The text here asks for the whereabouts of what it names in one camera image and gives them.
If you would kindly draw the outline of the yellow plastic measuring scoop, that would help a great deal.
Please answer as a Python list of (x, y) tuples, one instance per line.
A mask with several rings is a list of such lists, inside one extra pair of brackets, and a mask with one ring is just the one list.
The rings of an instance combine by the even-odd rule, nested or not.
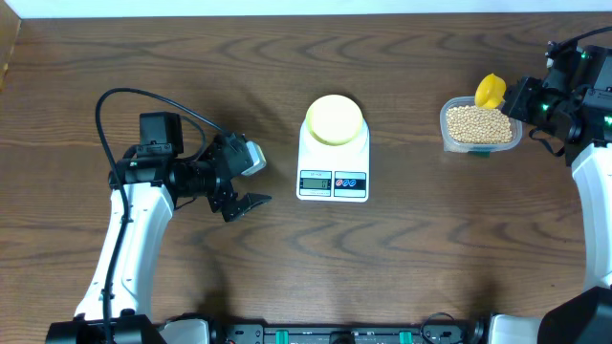
[(504, 101), (506, 90), (506, 82), (501, 77), (489, 74), (478, 85), (474, 104), (484, 109), (495, 109)]

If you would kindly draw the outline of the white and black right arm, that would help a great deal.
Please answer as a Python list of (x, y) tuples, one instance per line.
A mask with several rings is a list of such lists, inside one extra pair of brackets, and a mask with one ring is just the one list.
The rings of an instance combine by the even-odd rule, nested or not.
[(586, 268), (580, 295), (541, 318), (498, 314), (490, 343), (611, 342), (611, 51), (551, 43), (548, 74), (505, 93), (503, 114), (559, 139), (579, 190)]

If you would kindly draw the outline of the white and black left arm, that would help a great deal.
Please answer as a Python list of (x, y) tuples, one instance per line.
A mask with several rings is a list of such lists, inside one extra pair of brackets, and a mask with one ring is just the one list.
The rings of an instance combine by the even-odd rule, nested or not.
[(149, 318), (153, 276), (178, 199), (206, 198), (212, 212), (235, 221), (270, 198), (240, 196), (232, 179), (258, 172), (266, 160), (258, 144), (233, 133), (217, 135), (183, 159), (183, 121), (168, 112), (140, 116), (140, 143), (109, 176), (112, 214), (92, 282), (75, 317), (52, 324), (47, 342), (224, 342), (222, 328), (203, 316), (184, 314), (154, 324)]

